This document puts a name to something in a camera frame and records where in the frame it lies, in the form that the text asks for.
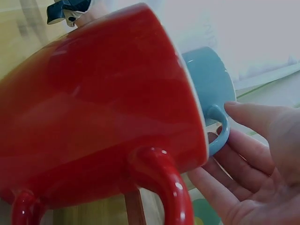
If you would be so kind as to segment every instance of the blue mug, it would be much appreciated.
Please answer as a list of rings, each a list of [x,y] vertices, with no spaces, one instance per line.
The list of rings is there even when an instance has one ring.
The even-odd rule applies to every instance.
[[[209,144],[209,156],[212,156],[228,140],[229,122],[224,103],[236,101],[233,82],[220,57],[209,47],[183,53],[182,57],[194,83],[205,125],[222,123],[222,132]]]

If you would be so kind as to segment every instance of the ceramic mug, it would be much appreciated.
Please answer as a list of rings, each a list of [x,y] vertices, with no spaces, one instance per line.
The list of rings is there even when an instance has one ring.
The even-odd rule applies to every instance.
[[[210,143],[209,153],[212,156],[228,140],[229,121],[224,103],[236,101],[233,82],[220,57],[209,47],[183,53],[182,57],[193,80],[205,125],[209,126],[217,121],[222,123],[222,132]]]
[[[156,192],[166,225],[192,225],[180,173],[209,157],[182,57],[145,4],[45,46],[0,82],[0,197],[12,225],[57,209]]]

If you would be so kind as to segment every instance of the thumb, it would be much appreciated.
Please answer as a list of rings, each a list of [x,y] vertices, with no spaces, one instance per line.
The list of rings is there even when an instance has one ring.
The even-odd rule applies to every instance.
[[[291,108],[267,106],[252,103],[227,102],[224,108],[237,123],[242,124],[268,139],[270,126],[284,112]]]

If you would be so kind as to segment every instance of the mug handle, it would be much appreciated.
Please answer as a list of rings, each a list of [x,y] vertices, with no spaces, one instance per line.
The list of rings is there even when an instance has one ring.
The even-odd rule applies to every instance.
[[[159,195],[165,210],[165,225],[194,225],[188,189],[172,157],[160,148],[140,148],[128,159],[134,182]]]
[[[220,135],[210,143],[209,156],[213,156],[218,152],[227,142],[229,137],[229,121],[225,113],[217,105],[212,105],[206,112],[205,118],[217,120],[222,123],[222,131]]]

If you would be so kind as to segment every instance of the finger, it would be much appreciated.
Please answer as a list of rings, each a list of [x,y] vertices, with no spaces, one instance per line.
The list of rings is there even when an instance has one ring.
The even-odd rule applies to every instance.
[[[194,169],[187,175],[221,218],[226,218],[234,206],[239,203],[233,193],[203,168]]]
[[[230,190],[239,201],[248,199],[253,193],[239,185],[235,180],[229,177],[224,170],[217,164],[214,158],[210,158],[208,162],[203,166],[210,175],[212,175],[217,181],[223,184],[228,190]]]
[[[232,150],[228,144],[214,155],[217,162],[241,186],[252,193],[257,192],[269,177],[261,171],[251,167],[245,159]]]
[[[238,130],[230,129],[227,143],[254,168],[271,175],[275,169],[269,147]]]
[[[233,120],[256,131],[266,139],[268,139],[270,124],[282,112],[289,110],[288,107],[282,106],[241,104],[238,102],[227,102],[224,107]]]

